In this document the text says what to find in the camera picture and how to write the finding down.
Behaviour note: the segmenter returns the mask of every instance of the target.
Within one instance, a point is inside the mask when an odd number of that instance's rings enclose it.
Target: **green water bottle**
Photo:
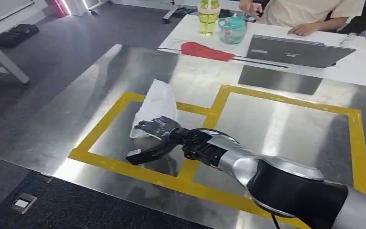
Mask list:
[[[219,0],[202,0],[198,5],[198,19],[200,20],[200,33],[211,35],[217,25],[218,15],[221,11]]]

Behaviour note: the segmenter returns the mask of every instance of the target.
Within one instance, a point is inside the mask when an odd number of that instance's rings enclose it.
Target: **white table leg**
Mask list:
[[[166,24],[169,24],[169,18],[174,14],[174,12],[179,8],[179,5],[172,5],[172,8],[170,11],[168,11],[165,16],[163,17],[163,20],[165,21]]]
[[[16,76],[22,83],[27,84],[29,78],[24,74],[22,70],[18,68],[1,50],[0,50],[0,63],[3,67]]]

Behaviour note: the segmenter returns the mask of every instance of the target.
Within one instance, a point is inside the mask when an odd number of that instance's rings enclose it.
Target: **hand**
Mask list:
[[[320,22],[314,22],[314,23],[307,23],[307,24],[300,24],[298,26],[295,26],[294,28],[290,29],[287,34],[296,34],[300,36],[307,36],[315,31],[320,30],[321,23]]]
[[[260,21],[260,17],[257,15],[256,11],[263,12],[261,4],[253,3],[252,0],[241,0],[239,9],[246,13],[250,13],[256,18],[256,21]]]

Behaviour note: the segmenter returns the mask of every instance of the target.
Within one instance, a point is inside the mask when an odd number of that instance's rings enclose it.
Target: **gray laptop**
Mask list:
[[[246,57],[327,68],[354,51],[355,49],[327,46],[319,42],[253,35]]]

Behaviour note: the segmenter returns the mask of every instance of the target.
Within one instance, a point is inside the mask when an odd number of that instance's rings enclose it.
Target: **red cloth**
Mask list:
[[[182,44],[182,54],[218,61],[228,61],[235,56],[227,52],[210,49],[207,46],[200,45],[195,42],[186,42]]]

